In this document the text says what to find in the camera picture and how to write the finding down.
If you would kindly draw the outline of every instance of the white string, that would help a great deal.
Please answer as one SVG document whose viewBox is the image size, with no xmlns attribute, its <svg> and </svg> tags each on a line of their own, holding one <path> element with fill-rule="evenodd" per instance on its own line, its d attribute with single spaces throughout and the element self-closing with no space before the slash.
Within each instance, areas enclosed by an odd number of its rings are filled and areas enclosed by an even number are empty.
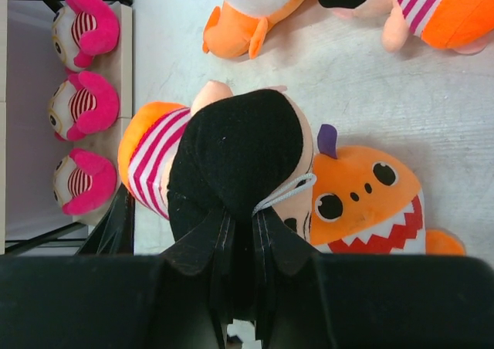
<svg viewBox="0 0 494 349">
<path fill-rule="evenodd" d="M 306 182 L 303 185 L 294 188 L 293 190 L 288 191 L 283 195 L 283 192 L 287 191 L 290 187 L 304 180 Z M 274 206 L 280 203 L 281 201 L 285 201 L 287 198 L 293 197 L 294 195 L 297 195 L 300 192 L 305 191 L 306 189 L 315 185 L 316 180 L 317 180 L 317 176 L 313 173 L 304 174 L 296 179 L 293 179 L 290 183 L 287 183 L 286 185 L 282 186 L 278 191 L 274 191 L 271 195 L 269 195 L 264 200 L 262 200 L 259 204 L 257 204 L 257 206 L 254 208 L 254 211 L 252 212 L 252 216 L 257 214 L 261 210 L 264 210 L 265 208 L 270 208 L 271 206 Z"/>
</svg>

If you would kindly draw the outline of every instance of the pink stuffed owl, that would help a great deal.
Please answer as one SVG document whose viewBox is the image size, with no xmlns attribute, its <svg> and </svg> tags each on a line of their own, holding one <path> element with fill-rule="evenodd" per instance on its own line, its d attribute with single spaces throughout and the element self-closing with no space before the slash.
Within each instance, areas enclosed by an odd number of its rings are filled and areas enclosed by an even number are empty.
<svg viewBox="0 0 494 349">
<path fill-rule="evenodd" d="M 66 68 L 80 72 L 94 56 L 111 52 L 118 44 L 120 23 L 103 0 L 66 0 L 55 15 L 52 40 Z"/>
<path fill-rule="evenodd" d="M 118 93 L 89 71 L 69 75 L 49 101 L 49 122 L 61 141 L 78 141 L 108 129 L 118 118 Z"/>
<path fill-rule="evenodd" d="M 56 166 L 53 194 L 67 215 L 83 215 L 108 201 L 117 187 L 117 170 L 110 160 L 74 148 Z"/>
</svg>

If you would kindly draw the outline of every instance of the purple fin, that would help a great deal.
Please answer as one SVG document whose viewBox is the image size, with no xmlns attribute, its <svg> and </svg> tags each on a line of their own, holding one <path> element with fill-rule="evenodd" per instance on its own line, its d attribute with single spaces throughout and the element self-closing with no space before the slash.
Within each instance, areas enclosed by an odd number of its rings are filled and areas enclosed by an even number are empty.
<svg viewBox="0 0 494 349">
<path fill-rule="evenodd" d="M 338 132 L 333 125 L 323 124 L 317 135 L 317 147 L 321 154 L 337 159 Z"/>
</svg>

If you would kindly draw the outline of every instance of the orange fabric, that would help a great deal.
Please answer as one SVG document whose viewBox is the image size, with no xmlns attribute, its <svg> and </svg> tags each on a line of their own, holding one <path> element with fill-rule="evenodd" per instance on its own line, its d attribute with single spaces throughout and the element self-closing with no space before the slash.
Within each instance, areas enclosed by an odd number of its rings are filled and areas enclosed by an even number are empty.
<svg viewBox="0 0 494 349">
<path fill-rule="evenodd" d="M 313 172 L 317 176 L 313 187 L 313 214 L 310 243 L 320 245 L 342 239 L 347 235 L 370 228 L 397 214 L 421 190 L 415 174 L 396 158 L 369 147 L 346 146 L 337 149 L 338 159 L 325 154 L 314 158 Z M 392 187 L 380 185 L 372 167 L 383 161 L 397 172 L 399 181 Z M 355 202 L 350 193 L 365 194 L 364 185 L 372 186 L 372 195 L 365 201 Z M 315 202 L 320 195 L 332 193 L 343 202 L 343 215 L 335 222 L 319 219 Z"/>
<path fill-rule="evenodd" d="M 494 0 L 442 0 L 422 39 L 438 49 L 454 49 L 494 29 Z"/>
<path fill-rule="evenodd" d="M 438 229 L 425 233 L 426 253 L 428 255 L 465 255 L 465 248 L 452 235 Z"/>
<path fill-rule="evenodd" d="M 140 139 L 144 136 L 147 130 L 163 115 L 183 108 L 179 103 L 152 102 L 140 108 L 129 123 L 125 130 L 124 136 L 118 147 L 118 171 L 122 183 L 127 187 L 127 190 L 132 193 L 129 186 L 128 169 L 130 159 L 134 154 Z"/>
<path fill-rule="evenodd" d="M 304 0 L 290 0 L 280 10 L 267 15 L 267 28 L 258 24 L 259 18 L 250 17 L 223 2 L 221 9 L 216 7 L 210 15 L 203 34 L 202 49 L 212 52 L 215 56 L 231 59 L 249 52 L 255 58 L 264 42 L 266 33 L 272 27 L 292 14 Z M 251 39 L 255 40 L 251 48 Z"/>
</svg>

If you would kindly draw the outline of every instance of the orange plush toy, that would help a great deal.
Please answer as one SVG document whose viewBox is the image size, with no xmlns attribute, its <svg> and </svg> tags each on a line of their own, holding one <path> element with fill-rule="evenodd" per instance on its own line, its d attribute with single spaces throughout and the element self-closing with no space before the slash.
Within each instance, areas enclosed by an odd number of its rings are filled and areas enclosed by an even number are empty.
<svg viewBox="0 0 494 349">
<path fill-rule="evenodd" d="M 295 11 L 304 0 L 224 0 L 204 30 L 202 49 L 220 58 L 259 54 L 272 27 Z"/>
<path fill-rule="evenodd" d="M 317 145 L 310 242 L 319 251 L 465 255 L 453 236 L 425 229 L 421 185 L 399 160 L 369 147 L 337 149 L 331 125 Z"/>
<path fill-rule="evenodd" d="M 437 49 L 482 51 L 494 30 L 494 0 L 394 0 L 383 46 L 398 51 L 410 33 Z"/>
</svg>

